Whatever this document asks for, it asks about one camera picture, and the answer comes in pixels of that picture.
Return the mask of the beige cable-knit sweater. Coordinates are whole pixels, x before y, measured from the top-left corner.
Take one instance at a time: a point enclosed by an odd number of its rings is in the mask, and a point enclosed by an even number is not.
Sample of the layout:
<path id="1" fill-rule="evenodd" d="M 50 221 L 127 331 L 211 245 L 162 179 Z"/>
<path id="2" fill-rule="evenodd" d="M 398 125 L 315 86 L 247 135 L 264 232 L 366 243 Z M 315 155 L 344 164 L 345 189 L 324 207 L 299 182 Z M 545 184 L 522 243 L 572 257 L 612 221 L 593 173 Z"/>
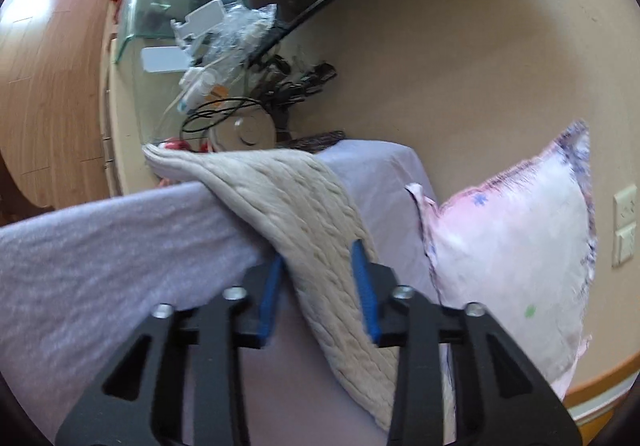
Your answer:
<path id="1" fill-rule="evenodd" d="M 364 329 L 352 275 L 352 244 L 437 298 L 411 184 L 427 187 L 412 148 L 346 140 L 306 151 L 195 154 L 146 145 L 149 167 L 167 179 L 198 181 L 248 223 L 288 264 L 294 292 L 332 374 L 382 429 L 392 423 L 398 353 Z"/>

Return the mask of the wooden headboard with panels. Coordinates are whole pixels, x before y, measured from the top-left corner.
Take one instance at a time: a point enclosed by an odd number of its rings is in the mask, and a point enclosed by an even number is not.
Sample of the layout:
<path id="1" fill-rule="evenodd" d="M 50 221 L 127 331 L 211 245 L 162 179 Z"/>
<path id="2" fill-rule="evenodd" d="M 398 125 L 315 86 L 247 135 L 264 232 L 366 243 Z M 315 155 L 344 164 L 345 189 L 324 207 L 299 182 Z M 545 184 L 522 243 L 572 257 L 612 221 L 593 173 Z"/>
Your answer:
<path id="1" fill-rule="evenodd" d="M 636 353 L 605 374 L 567 392 L 564 405 L 578 426 L 582 444 L 592 442 L 612 420 L 638 376 L 639 354 Z"/>

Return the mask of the pink tree-print pillow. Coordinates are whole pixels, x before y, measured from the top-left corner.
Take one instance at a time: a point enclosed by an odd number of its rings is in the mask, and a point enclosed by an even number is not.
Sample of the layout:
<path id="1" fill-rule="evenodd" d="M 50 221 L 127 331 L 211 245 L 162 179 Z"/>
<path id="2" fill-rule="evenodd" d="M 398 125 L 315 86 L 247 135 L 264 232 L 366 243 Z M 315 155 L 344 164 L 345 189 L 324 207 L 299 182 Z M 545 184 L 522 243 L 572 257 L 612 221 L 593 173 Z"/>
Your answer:
<path id="1" fill-rule="evenodd" d="M 539 155 L 444 203 L 418 183 L 406 188 L 439 303 L 488 307 L 564 397 L 588 348 L 596 276 L 588 125 L 572 123 Z"/>

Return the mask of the white round device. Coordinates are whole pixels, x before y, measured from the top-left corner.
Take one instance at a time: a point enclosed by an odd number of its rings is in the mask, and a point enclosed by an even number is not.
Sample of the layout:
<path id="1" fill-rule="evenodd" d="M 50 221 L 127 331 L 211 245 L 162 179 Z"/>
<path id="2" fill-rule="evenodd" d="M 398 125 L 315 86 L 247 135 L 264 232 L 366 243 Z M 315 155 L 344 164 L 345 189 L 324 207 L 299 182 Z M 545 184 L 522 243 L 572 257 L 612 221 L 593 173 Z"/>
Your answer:
<path id="1" fill-rule="evenodd" d="M 239 110 L 208 130 L 214 151 L 261 151 L 277 145 L 272 118 L 260 107 Z"/>

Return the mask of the clear plastic wrap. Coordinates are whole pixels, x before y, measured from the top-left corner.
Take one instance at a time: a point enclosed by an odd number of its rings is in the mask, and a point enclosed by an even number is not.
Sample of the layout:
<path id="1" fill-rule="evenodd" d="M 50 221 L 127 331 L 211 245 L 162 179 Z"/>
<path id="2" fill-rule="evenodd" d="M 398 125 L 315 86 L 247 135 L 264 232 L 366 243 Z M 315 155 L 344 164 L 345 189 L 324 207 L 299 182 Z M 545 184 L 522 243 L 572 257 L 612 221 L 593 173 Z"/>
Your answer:
<path id="1" fill-rule="evenodd" d="M 217 68 L 223 75 L 241 68 L 273 28 L 277 13 L 275 3 L 259 9 L 249 9 L 239 1 L 228 4 L 222 21 L 207 32 L 208 44 L 201 63 Z"/>

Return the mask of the glass-top side desk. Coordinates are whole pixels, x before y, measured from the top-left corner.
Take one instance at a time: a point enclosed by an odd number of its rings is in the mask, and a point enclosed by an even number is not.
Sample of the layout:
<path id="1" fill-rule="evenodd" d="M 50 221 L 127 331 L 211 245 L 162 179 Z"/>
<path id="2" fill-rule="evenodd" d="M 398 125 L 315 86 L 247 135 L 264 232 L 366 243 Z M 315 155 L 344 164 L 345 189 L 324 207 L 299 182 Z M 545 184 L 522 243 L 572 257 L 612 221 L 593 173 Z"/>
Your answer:
<path id="1" fill-rule="evenodd" d="M 113 196 L 157 183 L 141 147 L 177 136 L 183 116 L 175 100 L 192 58 L 179 48 L 172 25 L 185 22 L 209 1 L 111 0 L 101 63 L 100 127 Z"/>

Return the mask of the wall power outlet panel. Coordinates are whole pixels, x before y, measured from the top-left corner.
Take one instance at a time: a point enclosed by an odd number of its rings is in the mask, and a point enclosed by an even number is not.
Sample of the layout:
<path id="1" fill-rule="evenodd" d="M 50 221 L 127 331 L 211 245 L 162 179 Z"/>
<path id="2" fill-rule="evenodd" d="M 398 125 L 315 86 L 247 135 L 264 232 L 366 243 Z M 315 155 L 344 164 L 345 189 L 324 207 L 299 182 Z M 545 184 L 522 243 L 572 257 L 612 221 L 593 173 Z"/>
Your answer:
<path id="1" fill-rule="evenodd" d="M 637 230 L 637 186 L 629 185 L 614 197 L 614 244 L 612 265 L 618 267 L 634 257 Z"/>

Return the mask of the white plastic bracket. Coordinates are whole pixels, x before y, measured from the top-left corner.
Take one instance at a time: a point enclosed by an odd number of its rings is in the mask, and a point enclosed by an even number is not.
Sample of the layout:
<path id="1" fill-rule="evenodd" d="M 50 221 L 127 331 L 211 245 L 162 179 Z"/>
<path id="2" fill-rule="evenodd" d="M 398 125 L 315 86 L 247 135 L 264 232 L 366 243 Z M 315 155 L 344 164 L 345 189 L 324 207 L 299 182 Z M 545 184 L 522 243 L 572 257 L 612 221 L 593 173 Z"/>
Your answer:
<path id="1" fill-rule="evenodd" d="M 222 1 L 212 0 L 186 14 L 182 23 L 171 20 L 175 44 L 143 48 L 141 63 L 145 73 L 168 74 L 188 70 L 209 32 L 224 20 L 225 15 Z"/>

